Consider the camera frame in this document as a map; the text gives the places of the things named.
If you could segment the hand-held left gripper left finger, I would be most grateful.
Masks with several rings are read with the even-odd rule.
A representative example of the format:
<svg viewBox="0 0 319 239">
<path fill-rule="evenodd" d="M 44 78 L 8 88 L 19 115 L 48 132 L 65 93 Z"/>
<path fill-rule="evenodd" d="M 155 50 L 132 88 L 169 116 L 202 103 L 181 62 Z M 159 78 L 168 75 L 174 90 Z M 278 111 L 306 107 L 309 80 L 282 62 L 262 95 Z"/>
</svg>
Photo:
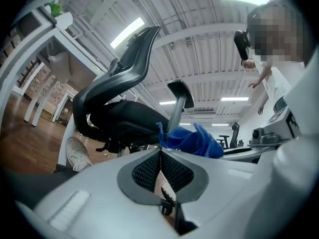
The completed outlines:
<svg viewBox="0 0 319 239">
<path fill-rule="evenodd" d="M 84 169 L 46 195 L 34 211 L 75 239 L 174 239 L 159 211 L 160 199 L 135 183 L 133 169 L 159 149 Z"/>
</svg>

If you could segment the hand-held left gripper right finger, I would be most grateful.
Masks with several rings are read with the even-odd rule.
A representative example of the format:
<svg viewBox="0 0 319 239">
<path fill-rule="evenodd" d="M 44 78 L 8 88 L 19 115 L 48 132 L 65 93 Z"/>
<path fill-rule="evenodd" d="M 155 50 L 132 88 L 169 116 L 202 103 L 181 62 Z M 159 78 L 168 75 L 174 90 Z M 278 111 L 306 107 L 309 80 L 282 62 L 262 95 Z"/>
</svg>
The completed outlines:
<svg viewBox="0 0 319 239">
<path fill-rule="evenodd" d="M 176 192 L 175 226 L 163 239 L 256 239 L 254 207 L 241 196 L 256 166 L 162 149 L 161 168 Z"/>
</svg>

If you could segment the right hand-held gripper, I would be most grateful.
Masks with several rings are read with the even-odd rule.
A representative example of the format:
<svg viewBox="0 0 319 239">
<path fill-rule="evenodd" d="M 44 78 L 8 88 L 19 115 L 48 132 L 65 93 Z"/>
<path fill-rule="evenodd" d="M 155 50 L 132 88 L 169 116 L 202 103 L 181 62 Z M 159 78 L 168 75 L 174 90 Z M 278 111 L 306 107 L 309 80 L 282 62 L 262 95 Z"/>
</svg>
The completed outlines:
<svg viewBox="0 0 319 239">
<path fill-rule="evenodd" d="M 289 107 L 275 113 L 264 125 L 252 131 L 249 146 L 224 150 L 222 160 L 258 163 L 264 148 L 279 146 L 301 135 L 297 121 Z"/>
</svg>

